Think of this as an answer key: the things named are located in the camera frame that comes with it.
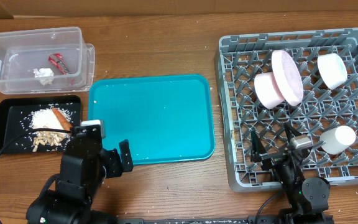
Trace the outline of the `pink plate with food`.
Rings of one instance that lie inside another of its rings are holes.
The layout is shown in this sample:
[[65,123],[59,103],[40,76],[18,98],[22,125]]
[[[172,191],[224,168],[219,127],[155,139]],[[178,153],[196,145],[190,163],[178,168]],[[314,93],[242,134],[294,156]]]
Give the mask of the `pink plate with food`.
[[295,61],[284,50],[272,52],[272,70],[277,86],[291,106],[297,106],[303,100],[303,83]]

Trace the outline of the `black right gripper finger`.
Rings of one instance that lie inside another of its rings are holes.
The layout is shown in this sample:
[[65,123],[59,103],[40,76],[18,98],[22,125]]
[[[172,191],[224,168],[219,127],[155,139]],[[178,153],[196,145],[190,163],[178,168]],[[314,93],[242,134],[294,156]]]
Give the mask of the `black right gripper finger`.
[[290,122],[287,122],[283,125],[284,127],[284,130],[285,130],[285,133],[286,133],[286,136],[287,136],[287,139],[288,140],[291,140],[292,138],[294,137],[298,137],[298,136],[301,136],[302,134],[296,130]]
[[255,131],[251,131],[251,148],[250,160],[252,162],[262,162],[267,152]]

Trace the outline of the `white cup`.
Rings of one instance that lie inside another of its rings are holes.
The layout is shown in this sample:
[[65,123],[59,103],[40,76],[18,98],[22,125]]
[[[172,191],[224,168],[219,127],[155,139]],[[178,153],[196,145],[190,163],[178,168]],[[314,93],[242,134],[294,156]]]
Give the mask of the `white cup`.
[[320,76],[329,89],[333,90],[347,81],[347,69],[338,54],[320,55],[317,65]]

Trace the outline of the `orange carrot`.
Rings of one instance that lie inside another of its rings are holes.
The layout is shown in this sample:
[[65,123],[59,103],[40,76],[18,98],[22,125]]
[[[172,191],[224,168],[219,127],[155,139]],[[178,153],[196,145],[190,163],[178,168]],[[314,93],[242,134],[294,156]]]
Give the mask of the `orange carrot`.
[[52,112],[57,117],[60,125],[64,130],[69,131],[72,128],[70,122],[66,119],[66,117],[64,117],[64,115],[61,114],[61,112],[58,109],[52,108]]

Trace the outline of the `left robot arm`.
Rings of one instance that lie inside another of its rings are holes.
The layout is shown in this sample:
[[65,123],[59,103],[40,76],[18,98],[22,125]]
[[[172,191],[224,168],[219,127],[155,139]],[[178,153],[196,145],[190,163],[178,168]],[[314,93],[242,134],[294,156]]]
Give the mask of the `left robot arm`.
[[46,181],[27,209],[30,224],[110,224],[117,217],[93,210],[93,199],[105,179],[133,170],[129,141],[107,151],[102,145],[102,121],[70,128],[71,139],[62,155],[60,172]]

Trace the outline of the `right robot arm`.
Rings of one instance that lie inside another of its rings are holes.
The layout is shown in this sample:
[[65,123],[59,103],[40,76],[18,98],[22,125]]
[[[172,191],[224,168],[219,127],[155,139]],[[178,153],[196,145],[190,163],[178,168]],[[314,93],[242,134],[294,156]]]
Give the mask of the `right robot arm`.
[[283,125],[288,145],[281,151],[269,154],[255,131],[251,132],[252,162],[260,162],[264,171],[272,171],[281,183],[282,193],[287,196],[290,208],[281,209],[276,216],[261,216],[263,208],[280,194],[271,196],[259,208],[253,223],[297,223],[329,224],[334,223],[332,216],[324,211],[329,208],[330,183],[322,177],[306,178],[301,170],[303,160],[311,152],[313,142],[297,131],[290,123]]

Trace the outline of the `red wrapper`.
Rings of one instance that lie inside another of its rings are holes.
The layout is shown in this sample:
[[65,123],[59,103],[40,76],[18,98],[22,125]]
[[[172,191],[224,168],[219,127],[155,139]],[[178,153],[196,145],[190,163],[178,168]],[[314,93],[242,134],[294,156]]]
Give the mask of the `red wrapper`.
[[69,69],[65,65],[65,62],[63,61],[63,57],[61,54],[50,54],[48,57],[48,61],[64,75],[68,75],[70,73]]

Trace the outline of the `pale green bowl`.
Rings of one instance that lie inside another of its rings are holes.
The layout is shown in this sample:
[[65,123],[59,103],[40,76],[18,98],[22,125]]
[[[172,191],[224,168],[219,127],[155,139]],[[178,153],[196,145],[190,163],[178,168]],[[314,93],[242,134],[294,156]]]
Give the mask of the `pale green bowl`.
[[324,144],[322,149],[328,154],[339,154],[344,152],[356,141],[356,132],[348,126],[338,126],[325,131],[319,138]]

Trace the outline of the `foil ball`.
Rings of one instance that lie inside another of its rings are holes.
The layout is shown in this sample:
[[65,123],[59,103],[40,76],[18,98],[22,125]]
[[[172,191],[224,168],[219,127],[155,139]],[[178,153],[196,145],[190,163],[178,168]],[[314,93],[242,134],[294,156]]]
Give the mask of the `foil ball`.
[[39,82],[42,85],[51,85],[54,80],[54,72],[51,68],[33,69],[34,77],[40,78]]

